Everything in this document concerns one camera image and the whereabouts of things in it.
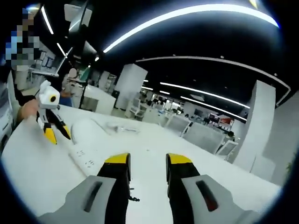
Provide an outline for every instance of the led light strip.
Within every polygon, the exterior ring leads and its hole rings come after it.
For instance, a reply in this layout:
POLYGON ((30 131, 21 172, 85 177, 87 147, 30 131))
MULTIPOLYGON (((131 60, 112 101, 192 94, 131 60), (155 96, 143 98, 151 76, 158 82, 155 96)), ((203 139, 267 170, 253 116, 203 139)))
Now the led light strip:
POLYGON ((225 112, 225 113, 227 113, 227 114, 233 115, 233 116, 235 116, 235 117, 237 117, 237 118, 240 118, 240 119, 242 119, 242 120, 247 121, 247 120, 246 120, 245 118, 243 118, 243 117, 240 117, 240 116, 238 116, 238 115, 236 115, 236 114, 233 114, 233 113, 231 113, 231 112, 228 112, 228 111, 225 111, 225 110, 223 110, 223 109, 220 109, 220 108, 218 108, 218 107, 211 106, 211 105, 209 105, 209 104, 205 104, 205 103, 199 102, 199 101, 194 100, 194 99, 189 99, 189 98, 187 98, 187 97, 181 97, 181 98, 182 98, 182 99, 190 100, 190 101, 195 102, 195 103, 198 103, 198 104, 202 104, 202 105, 211 107, 211 108, 216 109, 216 110, 218 110, 218 111, 225 112))
POLYGON ((290 86, 288 86, 286 83, 284 83, 282 80, 278 79, 277 77, 263 71, 260 69, 257 69, 255 67, 252 67, 250 65, 246 65, 243 63, 239 63, 239 62, 234 62, 234 61, 230 61, 230 60, 226 60, 226 59, 221 59, 221 58, 213 58, 213 57, 200 57, 200 56, 164 56, 164 57, 152 57, 152 58, 147 58, 147 59, 141 59, 141 60, 137 60, 136 62, 145 62, 145 61, 152 61, 152 60, 162 60, 162 59, 195 59, 195 60, 208 60, 208 61, 214 61, 214 62, 222 62, 222 63, 228 63, 228 64, 233 64, 233 65, 237 65, 252 71, 256 71, 262 75, 265 75, 273 80, 275 80, 276 82, 282 84, 285 88, 287 88, 286 93, 280 98, 280 100, 276 103, 276 106, 279 106, 280 103, 284 100, 284 98, 286 98, 289 93, 291 92, 291 88, 290 86))
POLYGON ((46 14, 46 11, 45 11, 45 8, 44 8, 44 7, 42 7, 42 14, 43 14, 43 19, 45 20, 45 22, 46 22, 46 24, 47 24, 47 26, 48 26, 48 29, 49 29, 49 31, 50 31, 50 33, 51 33, 51 34, 54 34, 54 33, 53 33, 53 30, 52 30, 52 28, 51 28, 51 26, 50 26, 50 23, 49 23, 49 20, 48 20, 48 17, 47 17, 47 14, 46 14))
POLYGON ((164 91, 160 91, 160 93, 164 93, 164 94, 167 94, 167 95, 170 94, 169 92, 164 92, 164 91))
POLYGON ((67 58, 67 55, 65 54, 64 50, 62 50, 61 46, 59 43, 56 43, 59 49, 61 50, 62 54, 67 58))
POLYGON ((146 90, 153 90, 152 88, 145 87, 145 86, 142 86, 141 88, 146 89, 146 90))
POLYGON ((222 97, 222 96, 218 96, 218 95, 216 95, 216 94, 212 94, 212 93, 209 93, 209 92, 204 92, 204 91, 201 91, 201 90, 196 90, 196 89, 192 89, 192 88, 184 87, 184 86, 181 86, 181 85, 174 85, 174 84, 169 84, 169 83, 160 83, 160 84, 161 84, 161 85, 172 86, 172 87, 177 87, 177 88, 181 88, 181 89, 185 89, 185 90, 191 90, 191 91, 194 91, 194 92, 200 92, 200 93, 203 93, 203 94, 212 96, 212 97, 217 97, 217 98, 220 98, 220 99, 229 101, 229 102, 234 103, 234 104, 238 104, 238 105, 243 106, 243 107, 246 107, 246 108, 250 108, 249 106, 247 106, 247 105, 245 105, 245 104, 241 104, 241 103, 239 103, 239 102, 237 102, 237 101, 234 101, 234 100, 232 100, 232 99, 228 99, 228 98, 225 98, 225 97, 222 97))
POLYGON ((276 21, 270 17, 269 15, 266 15, 260 11, 254 10, 252 8, 247 8, 244 6, 238 6, 238 5, 230 5, 230 4, 208 4, 208 5, 199 5, 199 6, 192 6, 187 8, 182 8, 179 10, 172 11, 170 13, 163 14, 161 16, 158 16, 154 19, 151 19, 138 27, 132 29, 131 31, 127 32, 123 36, 121 36, 119 39, 114 41, 112 44, 110 44, 105 50, 104 53, 107 53, 112 48, 114 48, 117 44, 121 43, 122 41, 126 40, 130 36, 136 34, 137 32, 152 26, 156 23, 162 22, 167 19, 171 19, 177 16, 186 15, 190 13, 199 13, 199 12, 207 12, 207 11, 226 11, 226 12, 237 12, 237 13, 243 13, 247 15, 252 15, 254 17, 260 18, 262 20, 265 20, 271 24, 273 24, 276 27, 279 27, 276 21))

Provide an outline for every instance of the ceiling light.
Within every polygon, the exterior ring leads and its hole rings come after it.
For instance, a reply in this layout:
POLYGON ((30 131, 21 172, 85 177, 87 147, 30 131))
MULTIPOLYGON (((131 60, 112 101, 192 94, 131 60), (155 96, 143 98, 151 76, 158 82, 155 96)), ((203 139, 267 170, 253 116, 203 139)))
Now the ceiling light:
POLYGON ((141 88, 146 89, 146 90, 153 90, 152 88, 145 87, 145 86, 142 86, 141 88))
POLYGON ((59 43, 56 43, 59 49, 61 50, 61 53, 67 58, 67 55, 65 54, 64 50, 62 50, 61 46, 59 43))
POLYGON ((167 95, 170 94, 169 92, 164 92, 164 91, 160 91, 160 93, 164 93, 164 94, 167 94, 167 95))
POLYGON ((196 96, 196 95, 193 95, 193 94, 190 94, 190 96, 192 96, 192 98, 194 98, 194 99, 197 99, 197 100, 200 100, 200 101, 205 101, 201 96, 196 96))
POLYGON ((46 24, 47 24, 47 26, 48 26, 48 29, 49 29, 49 31, 50 31, 50 33, 51 33, 51 34, 54 34, 54 33, 53 33, 53 30, 52 30, 52 28, 51 28, 51 26, 50 26, 50 23, 49 23, 49 20, 48 20, 48 17, 47 17, 47 14, 46 14, 46 11, 45 11, 44 6, 42 7, 42 14, 43 14, 43 19, 45 20, 45 22, 46 22, 46 24))
POLYGON ((71 52, 71 50, 73 50, 73 47, 71 47, 70 49, 69 49, 69 51, 65 54, 65 57, 67 58, 67 56, 69 55, 69 53, 71 52))
POLYGON ((249 0, 249 2, 257 9, 257 2, 256 2, 256 0, 249 0))
POLYGON ((244 6, 237 6, 237 5, 230 5, 230 4, 208 4, 208 5, 199 5, 199 6, 192 6, 187 8, 182 8, 179 10, 172 11, 170 13, 163 14, 161 16, 158 16, 154 19, 151 19, 138 27, 130 30, 123 36, 121 36, 119 39, 114 41, 112 44, 110 44, 105 50, 104 53, 107 53, 110 51, 113 47, 115 47, 117 44, 121 43, 122 41, 126 40, 128 37, 136 34, 137 32, 152 26, 156 23, 162 22, 167 19, 171 19, 177 16, 186 15, 190 13, 198 13, 198 12, 206 12, 206 11, 226 11, 226 12, 238 12, 243 14, 252 15, 254 17, 260 18, 262 20, 265 20, 271 24, 273 24, 276 27, 279 27, 278 24, 275 22, 275 20, 270 17, 269 15, 266 15, 260 11, 254 10, 252 8, 247 8, 244 6))
POLYGON ((211 107, 211 108, 213 108, 213 109, 216 109, 216 110, 218 110, 218 111, 221 111, 221 112, 224 112, 224 113, 227 113, 227 114, 233 115, 233 116, 235 116, 235 117, 237 117, 237 118, 240 118, 240 119, 242 119, 242 120, 245 120, 245 121, 246 121, 246 119, 245 119, 245 118, 243 118, 243 117, 240 117, 240 116, 238 116, 238 115, 236 115, 236 114, 233 114, 233 113, 231 113, 231 112, 225 111, 225 110, 223 110, 223 109, 220 109, 220 108, 218 108, 218 107, 211 106, 211 105, 209 105, 209 104, 205 104, 205 103, 199 102, 199 101, 197 101, 197 100, 194 100, 194 99, 189 99, 189 98, 187 98, 187 97, 181 97, 181 98, 182 98, 182 99, 187 99, 187 100, 190 100, 190 101, 192 101, 192 102, 195 102, 195 103, 198 103, 198 104, 202 104, 202 105, 205 105, 205 106, 211 107))
POLYGON ((238 104, 238 105, 243 106, 243 107, 246 107, 246 108, 250 108, 249 106, 247 106, 247 105, 245 105, 245 104, 241 104, 241 103, 239 103, 239 102, 237 102, 237 101, 234 101, 234 100, 231 100, 231 99, 222 97, 222 96, 218 96, 218 95, 216 95, 216 94, 212 94, 212 93, 209 93, 209 92, 204 92, 204 91, 201 91, 201 90, 196 90, 196 89, 192 89, 192 88, 188 88, 188 87, 184 87, 184 86, 180 86, 180 85, 169 84, 169 83, 160 83, 160 84, 161 84, 161 85, 168 85, 168 86, 172 86, 172 87, 177 87, 177 88, 181 88, 181 89, 185 89, 185 90, 191 90, 191 91, 194 91, 194 92, 200 92, 200 93, 203 93, 203 94, 212 96, 212 97, 217 97, 217 98, 220 98, 220 99, 223 99, 223 100, 232 102, 232 103, 234 103, 234 104, 238 104))

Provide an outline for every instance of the column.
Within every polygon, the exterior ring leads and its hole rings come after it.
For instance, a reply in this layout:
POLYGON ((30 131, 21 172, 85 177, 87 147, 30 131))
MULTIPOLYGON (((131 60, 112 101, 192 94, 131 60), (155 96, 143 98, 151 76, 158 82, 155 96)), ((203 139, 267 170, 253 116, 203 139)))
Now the column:
POLYGON ((250 109, 234 164, 251 171, 257 155, 261 155, 267 144, 275 109, 275 88, 259 80, 252 91, 250 109))
POLYGON ((102 73, 102 75, 101 75, 101 77, 100 77, 100 80, 99 80, 99 88, 101 89, 101 90, 104 90, 104 88, 105 88, 105 85, 106 85, 106 83, 107 83, 107 80, 108 80, 108 77, 109 77, 109 72, 107 72, 107 71, 104 71, 103 73, 102 73))
POLYGON ((275 110, 271 133, 263 152, 275 163, 270 181, 283 186, 289 176, 288 166, 299 152, 299 91, 275 110))
POLYGON ((147 71, 135 64, 126 64, 121 72, 115 90, 119 91, 115 107, 126 110, 128 102, 140 92, 147 71))
POLYGON ((150 100, 153 97, 153 94, 154 93, 152 91, 147 91, 147 93, 146 93, 146 99, 150 100))

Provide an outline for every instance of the hand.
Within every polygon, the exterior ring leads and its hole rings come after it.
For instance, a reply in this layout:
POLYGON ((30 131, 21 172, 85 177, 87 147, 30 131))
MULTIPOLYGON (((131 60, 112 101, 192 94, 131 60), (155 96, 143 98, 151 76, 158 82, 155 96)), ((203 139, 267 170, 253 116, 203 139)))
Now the hand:
POLYGON ((38 106, 38 101, 36 99, 28 101, 21 108, 21 118, 27 119, 30 116, 36 117, 38 109, 39 106, 38 106))

